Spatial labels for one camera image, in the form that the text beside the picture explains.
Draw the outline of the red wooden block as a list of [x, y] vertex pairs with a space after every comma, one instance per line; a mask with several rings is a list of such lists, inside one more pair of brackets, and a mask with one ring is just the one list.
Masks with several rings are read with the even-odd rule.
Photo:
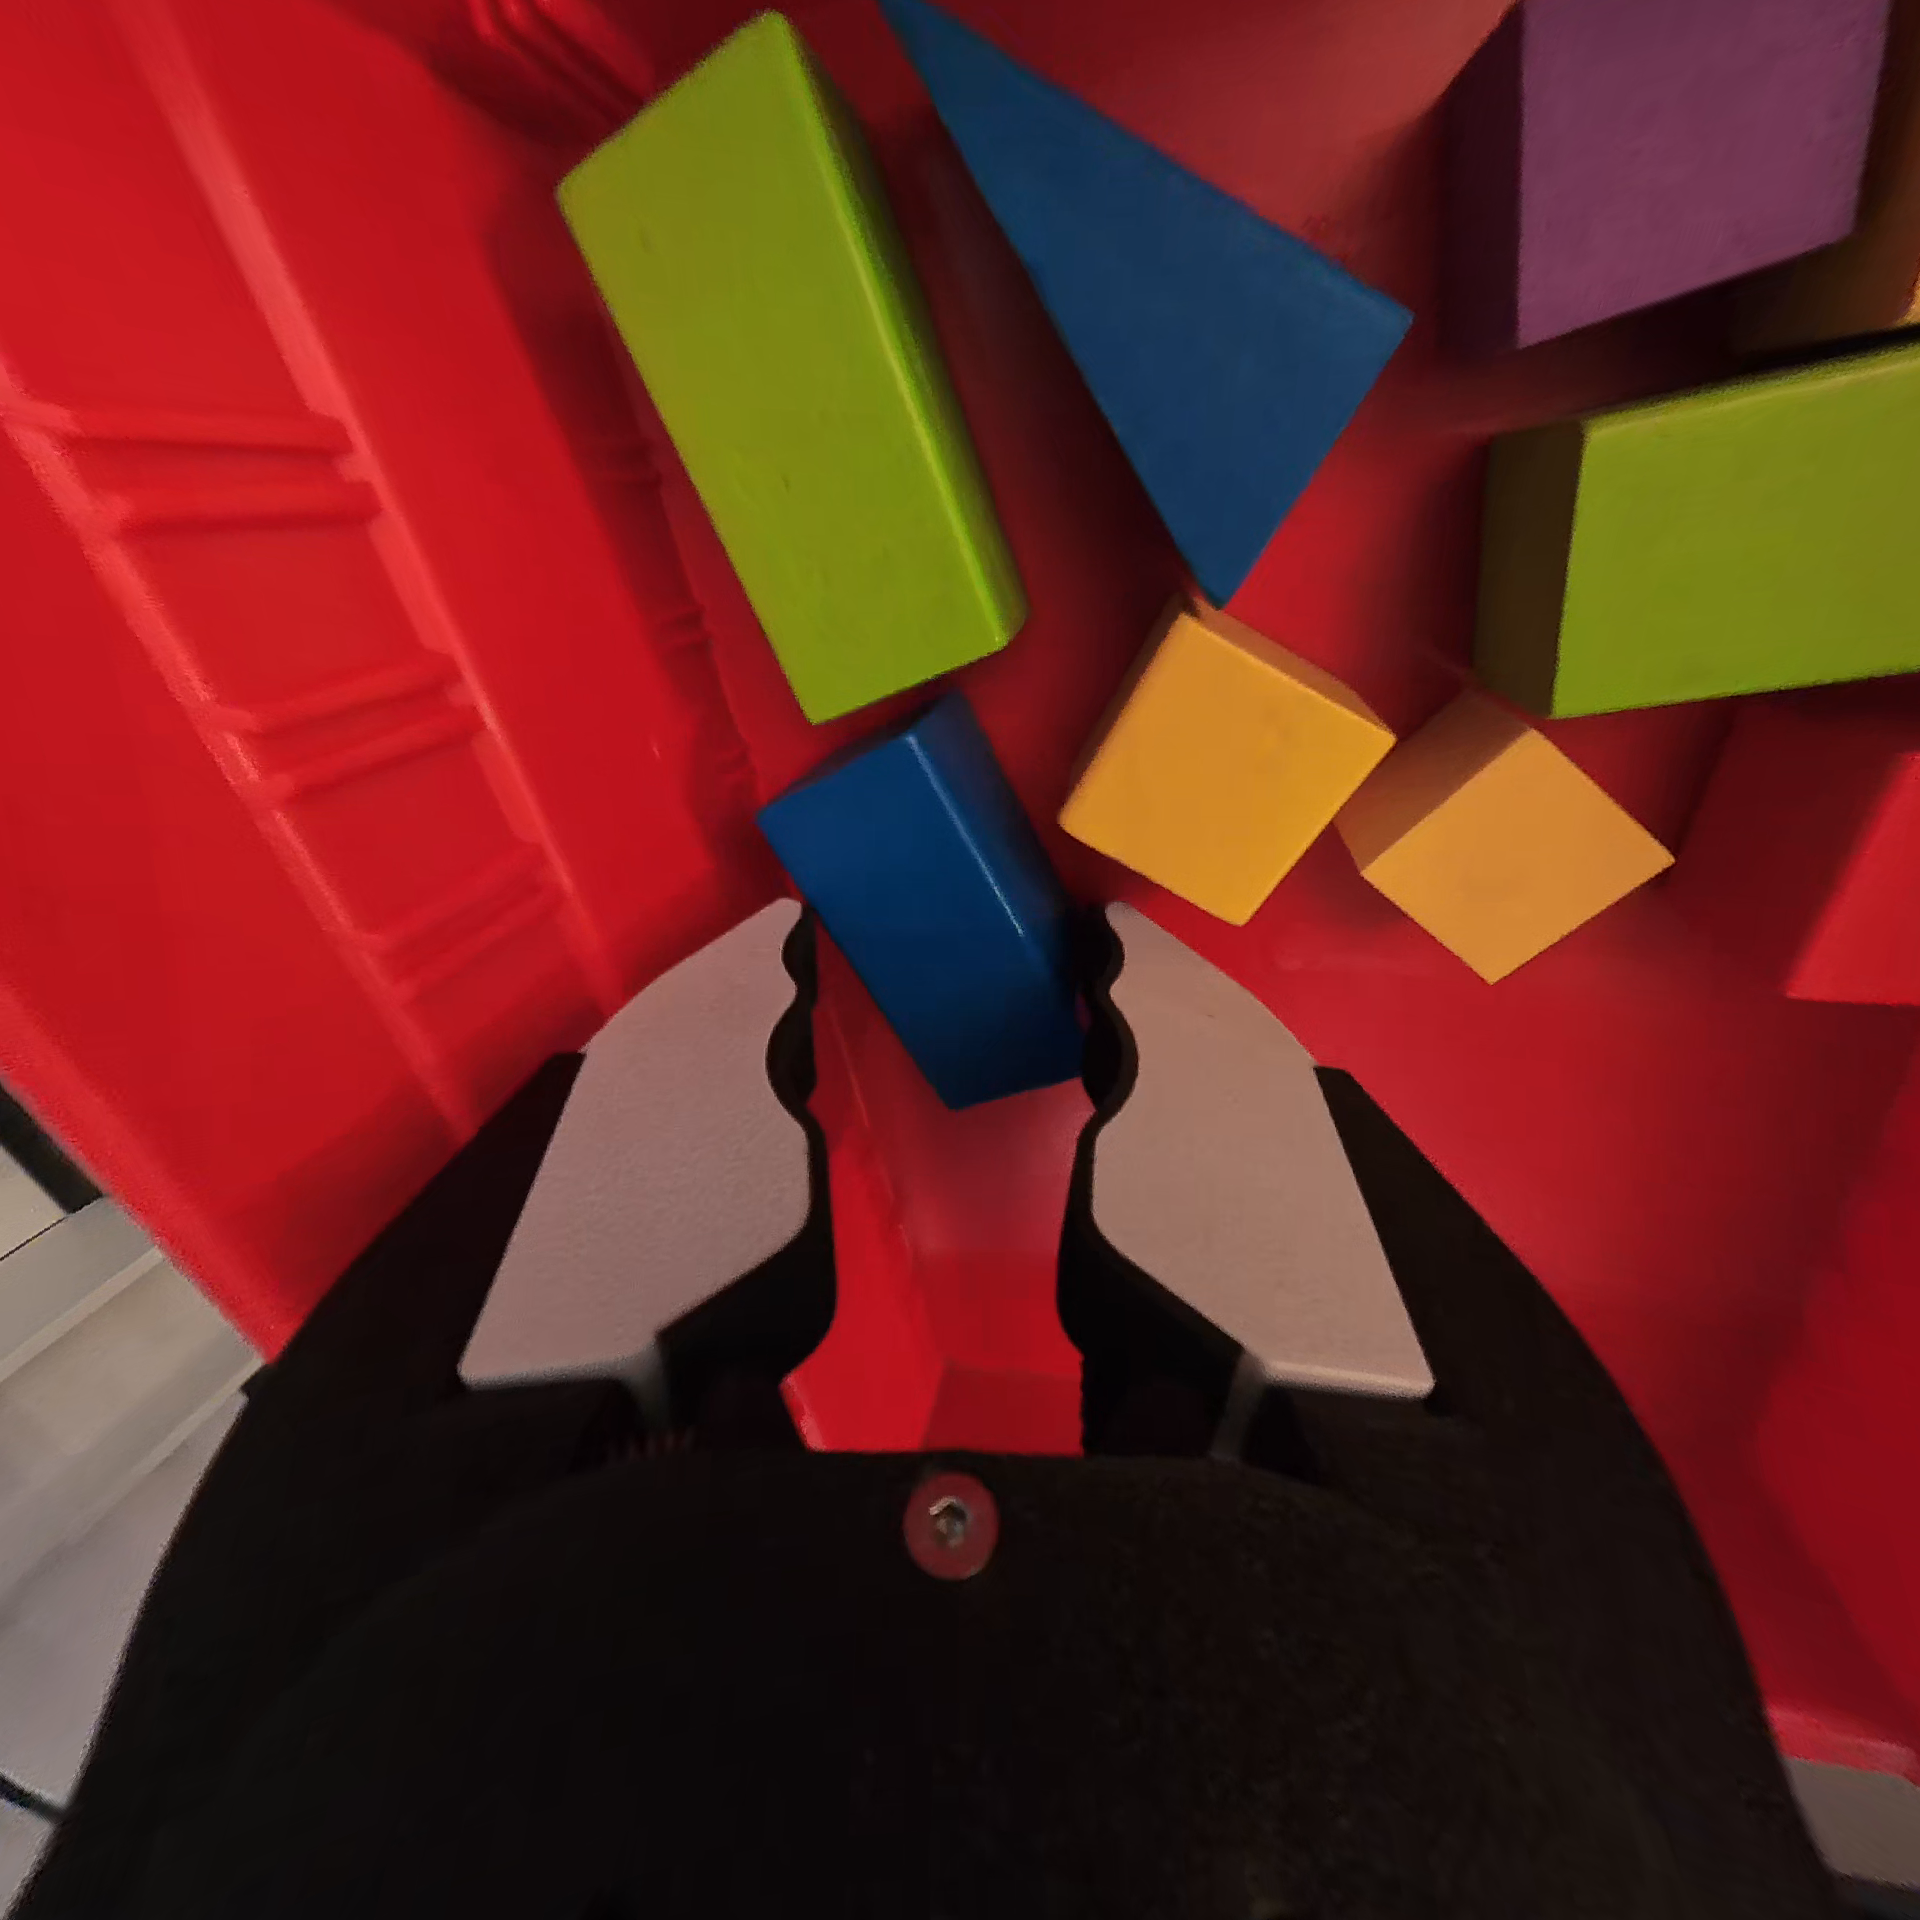
[[1782, 989], [1799, 1001], [1917, 1004], [1917, 754], [1877, 762], [1818, 841], [1815, 889]]

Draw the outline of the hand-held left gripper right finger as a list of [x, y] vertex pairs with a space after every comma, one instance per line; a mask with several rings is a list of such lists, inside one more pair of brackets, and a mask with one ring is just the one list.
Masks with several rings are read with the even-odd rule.
[[1434, 1370], [1309, 1049], [1143, 911], [1091, 911], [1061, 1234], [1086, 1449], [1242, 1449], [1286, 1389], [1419, 1405]]

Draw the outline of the blue rectangular wooden block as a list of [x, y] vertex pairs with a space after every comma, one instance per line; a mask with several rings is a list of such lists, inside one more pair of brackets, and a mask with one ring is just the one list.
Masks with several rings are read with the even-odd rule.
[[959, 688], [826, 760], [757, 827], [949, 1108], [1078, 1077], [1074, 908]]

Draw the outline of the red plastic bin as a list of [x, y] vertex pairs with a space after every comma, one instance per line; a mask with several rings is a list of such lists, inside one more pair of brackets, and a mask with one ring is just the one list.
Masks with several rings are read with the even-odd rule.
[[[1782, 1746], [1912, 1783], [1916, 1005], [1784, 971], [1916, 672], [1542, 717], [1472, 667], [1498, 436], [1908, 328], [1739, 356], [1752, 272], [1450, 347], [1442, 104], [1514, 5], [935, 5], [1413, 316], [1214, 604], [880, 8], [5, 5], [5, 1082], [275, 1356], [543, 1057], [799, 895], [763, 803], [959, 688], [1064, 888], [1359, 1079], [1567, 1307]], [[866, 138], [1026, 593], [823, 725], [557, 205], [765, 9]], [[1333, 825], [1242, 928], [1084, 848], [1180, 594], [1398, 740], [1486, 692], [1674, 864], [1486, 984]], [[1062, 1437], [1064, 1084], [949, 1108], [827, 940], [855, 1329], [811, 1427]]]

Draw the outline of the blue wooden triangle block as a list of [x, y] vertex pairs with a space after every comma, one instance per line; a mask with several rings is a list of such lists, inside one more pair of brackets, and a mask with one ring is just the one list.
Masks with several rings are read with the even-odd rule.
[[880, 12], [1192, 583], [1231, 601], [1410, 311], [942, 8]]

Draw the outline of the purple wooden block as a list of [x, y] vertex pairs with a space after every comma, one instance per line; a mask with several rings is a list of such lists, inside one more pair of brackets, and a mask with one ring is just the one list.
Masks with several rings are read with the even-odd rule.
[[1442, 104], [1450, 347], [1516, 353], [1856, 227], [1888, 2], [1524, 2]]

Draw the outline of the long green wooden block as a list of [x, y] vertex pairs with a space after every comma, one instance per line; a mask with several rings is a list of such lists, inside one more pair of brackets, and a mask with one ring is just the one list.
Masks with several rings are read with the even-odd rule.
[[1022, 575], [920, 279], [788, 16], [736, 27], [557, 205], [808, 722], [1019, 634]]

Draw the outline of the yellow wooden cube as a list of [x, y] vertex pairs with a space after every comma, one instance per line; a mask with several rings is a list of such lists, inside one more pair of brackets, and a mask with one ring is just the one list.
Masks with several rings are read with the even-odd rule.
[[1325, 667], [1180, 594], [1080, 749], [1059, 827], [1242, 928], [1396, 740]]
[[1544, 732], [1472, 688], [1378, 762], [1333, 829], [1358, 874], [1486, 984], [1674, 864]]

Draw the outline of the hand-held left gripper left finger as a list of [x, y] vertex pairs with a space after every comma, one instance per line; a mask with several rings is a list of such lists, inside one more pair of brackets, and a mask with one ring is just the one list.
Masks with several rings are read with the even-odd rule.
[[466, 1388], [612, 1381], [650, 1427], [692, 1427], [816, 1354], [836, 1307], [816, 1000], [816, 922], [776, 899], [588, 1043]]

